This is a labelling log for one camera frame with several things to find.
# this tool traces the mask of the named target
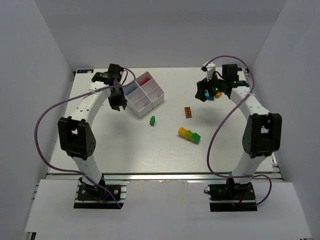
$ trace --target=divided bin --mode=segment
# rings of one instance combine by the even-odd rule
[[[164,91],[149,72],[137,77],[132,85],[123,88],[123,92],[128,101],[128,107],[139,118],[165,100]]]

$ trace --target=purple cable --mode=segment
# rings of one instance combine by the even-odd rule
[[[208,64],[210,64],[212,61],[216,60],[216,59],[219,59],[219,58],[232,58],[232,59],[236,59],[238,61],[240,61],[248,70],[248,73],[251,75],[251,78],[252,78],[252,86],[250,88],[250,91],[249,93],[227,114],[227,116],[225,116],[225,118],[222,120],[222,122],[220,123],[220,125],[217,127],[217,129],[215,130],[212,138],[211,138],[211,141],[210,141],[210,144],[209,144],[209,147],[208,147],[208,151],[207,151],[207,154],[206,154],[206,165],[208,167],[208,169],[210,170],[211,173],[213,173],[214,175],[216,175],[217,177],[220,177],[220,178],[224,178],[224,179],[243,179],[243,178],[258,178],[258,177],[264,177],[266,179],[268,179],[269,183],[270,183],[270,187],[269,187],[269,190],[268,190],[268,193],[266,194],[266,196],[258,203],[255,204],[255,206],[258,206],[260,204],[262,204],[270,195],[271,193],[271,189],[272,189],[272,182],[271,182],[271,179],[267,176],[267,175],[264,175],[264,174],[259,174],[259,175],[254,175],[254,176],[225,176],[225,175],[221,175],[219,173],[216,173],[212,170],[211,166],[210,166],[210,151],[211,151],[211,148],[212,148],[212,145],[214,143],[214,140],[219,132],[219,130],[222,128],[222,126],[225,124],[225,122],[228,120],[228,118],[231,116],[231,114],[233,114],[240,106],[241,104],[243,104],[250,96],[250,94],[253,92],[253,90],[255,89],[255,85],[256,85],[256,81],[255,81],[255,77],[254,75],[251,73],[248,65],[242,61],[240,58],[236,57],[236,56],[231,56],[231,55],[221,55],[221,56],[217,56],[213,59],[211,59],[210,61],[208,61],[204,66],[208,66]]]
[[[42,159],[42,161],[50,168],[54,169],[54,170],[57,170],[57,171],[61,171],[61,172],[65,172],[65,173],[76,173],[76,174],[80,174],[82,176],[84,176],[86,179],[89,180],[89,182],[91,182],[93,185],[95,185],[96,187],[98,188],[101,188],[104,190],[104,195],[106,194],[106,192],[108,194],[110,194],[110,196],[112,197],[112,199],[115,201],[115,203],[117,204],[117,206],[121,209],[121,206],[119,204],[119,202],[116,200],[115,196],[104,186],[101,186],[99,185],[98,183],[94,182],[90,177],[88,177],[84,172],[82,171],[77,171],[77,170],[69,170],[69,169],[63,169],[63,168],[59,168],[59,167],[56,167],[56,166],[53,166],[51,165],[45,158],[45,156],[43,155],[43,153],[41,152],[41,149],[40,149],[40,146],[39,146],[39,141],[38,141],[38,129],[39,129],[39,125],[40,125],[40,122],[41,120],[44,118],[44,116],[52,109],[54,109],[55,107],[61,105],[61,104],[65,104],[67,102],[70,102],[70,101],[73,101],[73,100],[76,100],[76,99],[79,99],[79,98],[82,98],[82,97],[86,97],[86,96],[89,96],[89,95],[92,95],[94,94],[94,92],[99,92],[99,91],[102,91],[102,90],[106,90],[106,89],[116,89],[116,88],[123,88],[123,87],[127,87],[131,84],[133,84],[136,80],[136,75],[130,70],[130,69],[127,69],[127,68],[123,68],[124,70],[127,70],[128,72],[130,72],[132,75],[133,75],[133,80],[131,82],[129,82],[128,84],[124,85],[124,86],[120,86],[120,85],[114,85],[114,86],[105,86],[105,87],[101,87],[101,88],[98,88],[96,90],[94,90],[93,92],[90,91],[90,92],[87,92],[87,93],[84,93],[84,94],[81,94],[79,96],[75,96],[75,97],[72,97],[72,98],[69,98],[67,100],[63,100],[63,101],[60,101],[54,105],[52,105],[51,107],[49,107],[47,110],[45,110],[41,116],[39,117],[38,121],[36,122],[35,124],[35,128],[34,128],[34,142],[35,142],[35,147],[36,147],[36,150],[37,152],[39,153],[40,155],[40,158]]]

